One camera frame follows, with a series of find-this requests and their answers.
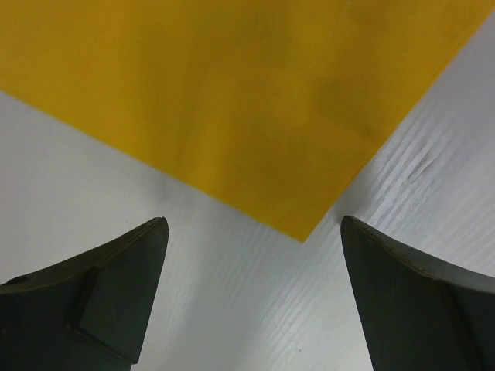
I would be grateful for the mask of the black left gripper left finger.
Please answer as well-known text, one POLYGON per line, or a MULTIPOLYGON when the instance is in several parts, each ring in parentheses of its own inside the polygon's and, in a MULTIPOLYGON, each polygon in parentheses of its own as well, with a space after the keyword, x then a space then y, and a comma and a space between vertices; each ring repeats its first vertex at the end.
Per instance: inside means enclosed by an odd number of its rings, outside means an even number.
POLYGON ((3 370, 129 370, 138 363, 169 226, 156 217, 1 286, 3 370))

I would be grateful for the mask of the yellow cartoon placemat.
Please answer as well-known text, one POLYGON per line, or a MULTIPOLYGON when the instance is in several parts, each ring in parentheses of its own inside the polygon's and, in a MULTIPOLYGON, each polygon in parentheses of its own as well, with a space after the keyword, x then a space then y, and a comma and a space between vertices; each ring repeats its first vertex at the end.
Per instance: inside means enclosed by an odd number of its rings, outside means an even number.
POLYGON ((492 1, 3 1, 1 89, 305 240, 492 1))

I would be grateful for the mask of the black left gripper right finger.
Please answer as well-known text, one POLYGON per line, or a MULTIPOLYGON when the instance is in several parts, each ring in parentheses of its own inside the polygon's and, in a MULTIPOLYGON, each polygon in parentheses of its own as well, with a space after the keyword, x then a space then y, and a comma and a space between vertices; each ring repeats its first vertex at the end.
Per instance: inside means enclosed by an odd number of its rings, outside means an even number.
POLYGON ((340 235, 375 370, 492 370, 494 279, 345 216, 340 235))

